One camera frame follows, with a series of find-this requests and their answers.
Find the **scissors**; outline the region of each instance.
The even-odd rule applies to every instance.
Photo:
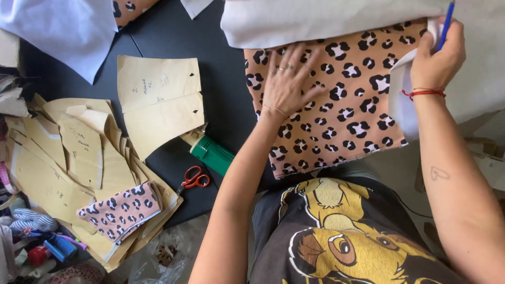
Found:
[[[194,175],[193,177],[188,177],[190,172],[193,170],[193,169],[197,169],[198,170],[198,173],[196,173],[196,175]],[[182,191],[185,189],[185,188],[191,188],[193,186],[200,186],[200,187],[205,187],[207,185],[209,185],[209,183],[211,183],[211,178],[209,178],[208,175],[206,174],[201,174],[202,171],[201,171],[201,168],[199,166],[192,166],[190,167],[186,173],[184,174],[184,179],[186,180],[185,182],[183,182],[181,184],[181,186],[179,187],[179,189],[177,190],[177,194],[181,194]]]

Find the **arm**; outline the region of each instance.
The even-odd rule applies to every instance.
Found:
[[[411,72],[414,88],[444,88],[465,60],[460,22],[452,22],[446,44],[434,55],[432,41],[428,34],[419,43]],[[505,222],[491,187],[458,133],[445,99],[414,96],[414,104],[426,192],[445,252],[470,281],[500,282],[505,271]]]
[[[226,172],[189,283],[246,282],[249,210],[268,153],[284,115],[293,114],[323,91],[316,87],[300,95],[319,54],[315,51],[296,72],[304,50],[304,44],[288,48],[279,65],[284,71],[277,71],[276,53],[271,53],[260,119]]]

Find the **table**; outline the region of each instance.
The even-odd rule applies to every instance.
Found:
[[[47,101],[60,98],[108,99],[112,102],[118,126],[127,136],[117,94],[118,55],[147,58],[198,58],[207,135],[236,154],[252,131],[257,118],[252,97],[245,85],[242,50],[231,48],[220,28],[224,2],[212,2],[195,20],[191,20],[179,0],[161,0],[115,37],[111,50],[99,69],[92,86],[68,66],[23,42],[21,53],[26,76],[39,80],[26,93],[37,92]],[[147,165],[173,189],[184,181],[185,171],[203,163],[189,153],[182,139],[173,139],[146,160]],[[266,163],[259,191],[285,189],[307,180],[298,174],[275,180]],[[184,202],[165,228],[177,225],[211,211],[222,177],[207,169],[212,183],[183,192]]]

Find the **person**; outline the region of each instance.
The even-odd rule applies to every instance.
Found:
[[[421,38],[413,88],[443,89],[461,68],[463,24],[452,20],[446,39],[433,53],[433,36]],[[276,53],[270,55],[261,116],[224,177],[189,283],[247,281],[249,210],[268,153],[286,116],[324,91],[299,95],[319,54],[301,64],[303,51],[304,44],[291,45],[278,68]],[[371,177],[319,177],[270,191],[256,205],[250,283],[503,282],[505,222],[491,187],[445,99],[424,94],[413,100],[426,192],[452,269],[428,252],[391,189]]]

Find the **pencil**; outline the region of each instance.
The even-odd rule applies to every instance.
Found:
[[[452,0],[449,4],[449,9],[447,10],[447,16],[445,17],[445,22],[443,24],[443,29],[442,29],[442,37],[440,37],[440,43],[438,44],[437,51],[440,51],[442,49],[443,44],[445,43],[445,38],[447,37],[447,31],[449,30],[450,26],[450,20],[452,19],[452,12],[454,11],[454,2],[455,0]]]

